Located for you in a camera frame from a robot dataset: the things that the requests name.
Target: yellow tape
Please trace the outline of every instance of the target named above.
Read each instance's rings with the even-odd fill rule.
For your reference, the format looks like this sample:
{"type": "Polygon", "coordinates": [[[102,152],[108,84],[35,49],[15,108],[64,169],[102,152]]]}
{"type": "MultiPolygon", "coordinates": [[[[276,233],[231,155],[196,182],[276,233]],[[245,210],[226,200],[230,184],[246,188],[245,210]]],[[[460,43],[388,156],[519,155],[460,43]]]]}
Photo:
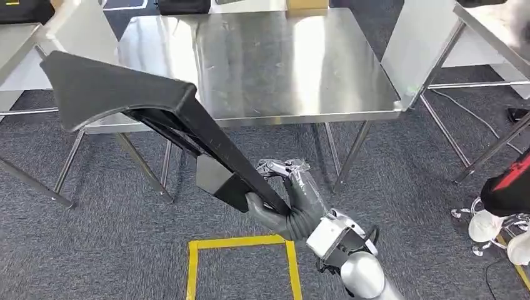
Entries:
{"type": "Polygon", "coordinates": [[[294,300],[302,300],[302,286],[298,274],[298,262],[296,261],[296,249],[292,241],[286,241],[287,261],[289,263],[289,277],[291,278],[292,297],[294,300]]]}
{"type": "Polygon", "coordinates": [[[189,264],[187,267],[186,300],[195,300],[195,295],[197,294],[197,269],[199,266],[199,249],[245,247],[273,244],[286,245],[292,296],[294,300],[302,300],[302,287],[300,285],[300,276],[298,274],[298,263],[296,261],[296,250],[294,248],[294,243],[291,241],[286,241],[278,235],[233,237],[230,239],[205,239],[202,241],[189,242],[189,264]]]}
{"type": "MultiPolygon", "coordinates": [[[[499,234],[497,236],[497,240],[499,243],[503,244],[504,246],[507,246],[506,241],[504,238],[499,234]]],[[[524,285],[526,286],[526,289],[530,292],[530,280],[528,280],[528,276],[526,276],[526,272],[521,268],[521,266],[514,265],[515,271],[519,274],[519,277],[522,279],[524,285]]]]}
{"type": "Polygon", "coordinates": [[[197,288],[197,268],[199,266],[199,249],[197,242],[191,241],[189,246],[189,264],[187,266],[186,300],[195,300],[197,288]]]}
{"type": "Polygon", "coordinates": [[[278,235],[275,236],[246,236],[232,237],[230,239],[205,239],[196,241],[198,249],[245,247],[257,245],[283,244],[285,240],[278,235]]]}

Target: red strap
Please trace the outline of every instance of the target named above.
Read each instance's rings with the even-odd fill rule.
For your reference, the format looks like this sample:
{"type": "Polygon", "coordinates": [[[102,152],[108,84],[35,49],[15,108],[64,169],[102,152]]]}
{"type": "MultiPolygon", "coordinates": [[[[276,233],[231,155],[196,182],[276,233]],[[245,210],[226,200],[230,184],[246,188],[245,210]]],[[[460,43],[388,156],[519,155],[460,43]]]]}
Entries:
{"type": "Polygon", "coordinates": [[[497,184],[493,191],[504,189],[510,186],[519,176],[523,175],[524,172],[530,168],[530,155],[526,156],[521,162],[514,162],[510,166],[508,174],[497,184]]]}

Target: table leg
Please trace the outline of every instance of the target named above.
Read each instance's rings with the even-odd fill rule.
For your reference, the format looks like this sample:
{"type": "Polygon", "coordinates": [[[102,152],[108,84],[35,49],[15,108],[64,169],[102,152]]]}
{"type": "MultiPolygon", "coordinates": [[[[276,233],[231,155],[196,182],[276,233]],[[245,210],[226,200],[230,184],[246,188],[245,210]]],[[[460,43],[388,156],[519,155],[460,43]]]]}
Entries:
{"type": "Polygon", "coordinates": [[[335,140],[333,139],[333,134],[331,133],[331,127],[329,126],[328,122],[324,123],[324,127],[326,128],[326,135],[327,135],[327,141],[329,142],[329,148],[331,150],[331,156],[333,157],[333,164],[335,165],[335,171],[337,172],[337,176],[341,173],[341,167],[339,162],[339,156],[337,155],[337,149],[335,148],[335,140]]]}
{"type": "Polygon", "coordinates": [[[81,140],[84,136],[84,128],[81,128],[77,132],[76,140],[74,141],[74,144],[72,146],[72,149],[70,150],[70,153],[68,154],[68,157],[66,158],[66,162],[64,163],[64,166],[61,169],[61,173],[59,173],[59,178],[57,179],[57,183],[55,184],[55,187],[53,190],[55,193],[60,193],[61,189],[63,188],[64,180],[66,179],[66,176],[68,175],[68,172],[70,171],[70,167],[72,166],[72,162],[74,161],[74,158],[76,157],[76,154],[78,153],[79,145],[81,144],[81,140]]]}
{"type": "Polygon", "coordinates": [[[173,148],[173,143],[167,141],[166,144],[166,154],[164,155],[164,162],[162,164],[162,186],[165,188],[168,183],[168,172],[169,172],[169,158],[171,157],[171,150],[173,148]]]}
{"type": "Polygon", "coordinates": [[[475,173],[475,170],[482,166],[488,159],[494,156],[499,150],[515,138],[519,133],[525,130],[530,125],[530,112],[526,114],[519,122],[517,122],[510,132],[505,135],[502,139],[499,139],[495,144],[490,146],[486,152],[480,155],[469,167],[467,167],[460,175],[454,180],[455,183],[461,183],[470,174],[475,173]]]}
{"type": "Polygon", "coordinates": [[[132,160],[140,167],[140,170],[149,180],[149,183],[154,188],[154,190],[160,194],[167,202],[173,202],[173,199],[166,191],[166,188],[162,186],[156,175],[153,173],[151,168],[147,165],[146,161],[140,155],[138,150],[133,146],[129,138],[124,133],[118,132],[115,134],[117,141],[120,143],[121,147],[130,155],[132,160]]]}
{"type": "Polygon", "coordinates": [[[464,166],[466,167],[469,166],[471,163],[469,162],[468,158],[466,157],[462,149],[460,149],[460,146],[458,146],[458,143],[454,140],[453,136],[451,135],[449,130],[446,128],[446,126],[444,125],[444,123],[442,122],[442,120],[440,119],[436,111],[434,110],[434,108],[431,106],[429,101],[427,101],[424,95],[420,95],[420,99],[423,105],[425,105],[425,107],[427,108],[427,111],[429,111],[429,114],[431,115],[431,117],[434,119],[434,122],[436,123],[436,125],[438,125],[438,128],[442,131],[442,133],[446,137],[447,141],[451,145],[454,152],[456,152],[456,155],[458,155],[458,158],[460,158],[460,161],[462,161],[464,166]]]}
{"type": "Polygon", "coordinates": [[[55,200],[61,203],[62,205],[67,206],[68,208],[74,207],[73,202],[71,202],[70,200],[67,200],[65,197],[62,197],[58,193],[50,190],[48,187],[43,185],[40,181],[31,177],[28,173],[20,170],[15,165],[11,164],[9,161],[6,161],[5,159],[1,157],[0,157],[0,167],[6,170],[9,174],[17,177],[18,179],[29,184],[30,186],[34,187],[38,191],[44,193],[45,195],[50,197],[52,200],[55,200]]]}
{"type": "Polygon", "coordinates": [[[368,135],[368,131],[370,130],[371,126],[372,126],[372,121],[364,121],[362,123],[362,126],[359,132],[357,133],[357,136],[355,137],[355,141],[353,142],[353,145],[351,146],[351,149],[347,155],[346,162],[342,165],[339,177],[337,178],[337,181],[335,182],[335,185],[332,188],[333,192],[336,193],[336,191],[338,190],[338,187],[342,183],[344,183],[344,180],[346,180],[349,174],[349,170],[351,169],[351,166],[353,165],[355,158],[359,154],[359,151],[361,150],[361,146],[363,145],[363,142],[366,139],[366,136],[368,135]]]}

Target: yellow tape square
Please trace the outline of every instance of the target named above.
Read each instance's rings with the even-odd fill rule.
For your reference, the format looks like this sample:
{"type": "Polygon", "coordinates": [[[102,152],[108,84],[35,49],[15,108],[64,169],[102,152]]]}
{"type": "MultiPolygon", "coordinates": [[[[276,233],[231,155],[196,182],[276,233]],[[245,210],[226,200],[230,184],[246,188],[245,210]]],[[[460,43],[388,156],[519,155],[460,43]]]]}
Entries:
{"type": "Polygon", "coordinates": [[[292,241],[286,241],[281,236],[248,236],[233,237],[229,239],[203,239],[191,241],[189,246],[189,264],[187,267],[187,289],[186,300],[195,300],[197,288],[197,269],[199,266],[199,249],[216,249],[246,246],[262,246],[285,244],[287,251],[287,262],[289,263],[289,278],[294,300],[302,300],[302,287],[298,274],[298,263],[296,261],[296,250],[292,241]]]}

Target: black bag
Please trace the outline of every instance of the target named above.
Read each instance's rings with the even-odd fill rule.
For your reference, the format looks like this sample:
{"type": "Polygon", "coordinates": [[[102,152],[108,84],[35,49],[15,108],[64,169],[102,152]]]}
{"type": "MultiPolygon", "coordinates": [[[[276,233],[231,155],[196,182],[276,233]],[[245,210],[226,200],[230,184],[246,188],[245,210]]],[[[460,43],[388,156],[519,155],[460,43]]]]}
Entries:
{"type": "Polygon", "coordinates": [[[486,181],[481,199],[484,208],[499,217],[530,214],[530,148],[502,175],[486,181]]]}
{"type": "Polygon", "coordinates": [[[49,0],[0,0],[0,24],[45,24],[54,14],[49,0]]]}
{"type": "Polygon", "coordinates": [[[207,14],[210,10],[210,0],[158,0],[158,9],[163,16],[207,14]]]}

